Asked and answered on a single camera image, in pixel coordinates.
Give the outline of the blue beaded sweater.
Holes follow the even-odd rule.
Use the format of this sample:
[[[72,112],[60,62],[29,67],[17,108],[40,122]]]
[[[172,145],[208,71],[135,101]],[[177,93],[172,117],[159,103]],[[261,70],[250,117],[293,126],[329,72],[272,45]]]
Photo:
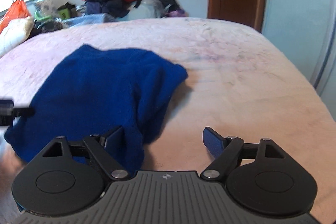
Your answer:
[[[151,51],[81,46],[55,67],[31,101],[34,115],[9,127],[5,140],[29,162],[57,136],[107,134],[105,150],[134,173],[187,77],[183,66]]]

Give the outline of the pink bed blanket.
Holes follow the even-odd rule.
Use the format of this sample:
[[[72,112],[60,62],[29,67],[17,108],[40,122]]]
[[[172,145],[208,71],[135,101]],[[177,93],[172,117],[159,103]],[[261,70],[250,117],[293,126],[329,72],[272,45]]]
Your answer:
[[[204,170],[207,126],[246,142],[271,138],[316,180],[312,215],[335,221],[335,121],[314,88],[253,28],[221,20],[143,19],[41,34],[1,58],[1,96],[26,105],[56,65],[83,44],[143,48],[188,71],[144,169]]]

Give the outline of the light blue quilted blanket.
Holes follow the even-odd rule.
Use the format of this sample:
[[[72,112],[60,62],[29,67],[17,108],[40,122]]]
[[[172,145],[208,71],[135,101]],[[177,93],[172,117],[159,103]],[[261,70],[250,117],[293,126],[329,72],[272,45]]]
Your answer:
[[[83,26],[88,24],[102,24],[114,22],[116,19],[109,14],[89,14],[62,21],[64,28]]]

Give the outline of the dark patterned clothes heap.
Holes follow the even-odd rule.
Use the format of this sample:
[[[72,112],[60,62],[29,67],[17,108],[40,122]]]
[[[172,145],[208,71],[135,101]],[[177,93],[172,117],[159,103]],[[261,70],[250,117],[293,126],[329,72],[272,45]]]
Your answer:
[[[33,29],[29,39],[39,34],[68,28],[65,20],[77,16],[74,4],[67,2],[57,8],[52,0],[36,0],[29,5],[29,11],[33,12]]]

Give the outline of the orange plastic bag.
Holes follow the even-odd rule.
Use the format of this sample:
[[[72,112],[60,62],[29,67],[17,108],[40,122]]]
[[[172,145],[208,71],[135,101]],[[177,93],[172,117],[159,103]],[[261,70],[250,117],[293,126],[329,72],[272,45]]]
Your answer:
[[[21,19],[31,16],[24,0],[16,0],[1,18],[0,33],[9,25],[14,19]]]

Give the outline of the light blue wardrobe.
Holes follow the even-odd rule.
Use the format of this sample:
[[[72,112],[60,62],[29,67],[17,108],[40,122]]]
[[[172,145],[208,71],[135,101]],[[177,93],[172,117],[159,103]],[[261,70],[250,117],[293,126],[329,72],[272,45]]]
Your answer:
[[[335,0],[266,0],[262,34],[335,116]]]

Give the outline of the white puffer jacket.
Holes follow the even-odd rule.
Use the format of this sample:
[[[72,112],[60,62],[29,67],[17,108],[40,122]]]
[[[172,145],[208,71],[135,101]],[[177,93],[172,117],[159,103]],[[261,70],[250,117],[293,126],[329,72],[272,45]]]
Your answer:
[[[1,32],[0,57],[4,56],[28,39],[34,26],[32,16],[13,19]]]

